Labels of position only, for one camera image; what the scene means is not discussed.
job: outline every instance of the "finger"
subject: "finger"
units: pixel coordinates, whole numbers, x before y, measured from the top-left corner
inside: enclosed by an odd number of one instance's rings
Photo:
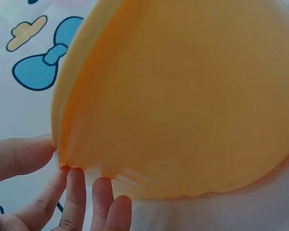
[[[19,217],[31,231],[40,231],[53,216],[54,210],[66,189],[70,167],[62,167],[48,182],[43,192],[31,203],[18,210]]]
[[[119,196],[112,203],[103,231],[129,231],[131,227],[131,200]]]
[[[84,172],[73,168],[67,176],[66,202],[59,227],[55,231],[81,231],[86,210]]]
[[[50,136],[0,141],[0,181],[34,172],[53,156]]]
[[[110,180],[106,178],[97,179],[92,188],[93,219],[91,231],[102,231],[111,204],[114,201]]]

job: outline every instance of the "blue bow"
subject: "blue bow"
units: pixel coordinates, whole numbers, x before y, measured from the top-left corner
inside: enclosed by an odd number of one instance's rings
[[[46,90],[54,85],[58,74],[59,60],[67,52],[68,46],[81,25],[83,18],[69,17],[57,27],[54,46],[44,54],[33,55],[18,61],[12,68],[16,81],[29,90]]]

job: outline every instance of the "hand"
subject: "hand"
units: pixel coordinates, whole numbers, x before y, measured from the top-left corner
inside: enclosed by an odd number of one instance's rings
[[[45,166],[53,156],[51,137],[0,141],[0,181],[32,173]],[[0,215],[0,231],[40,231],[53,216],[66,191],[66,202],[59,226],[53,231],[81,231],[86,207],[84,172],[62,167],[43,192],[28,206],[13,214]],[[111,182],[95,181],[92,188],[93,219],[90,231],[128,231],[131,226],[131,200],[114,200]]]

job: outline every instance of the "blue bow print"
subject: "blue bow print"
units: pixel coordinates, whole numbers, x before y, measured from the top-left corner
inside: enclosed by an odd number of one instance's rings
[[[12,68],[16,81],[29,90],[41,91],[52,87],[58,74],[59,59],[67,52],[83,18],[69,17],[57,27],[54,46],[45,54],[38,54],[18,61]]]

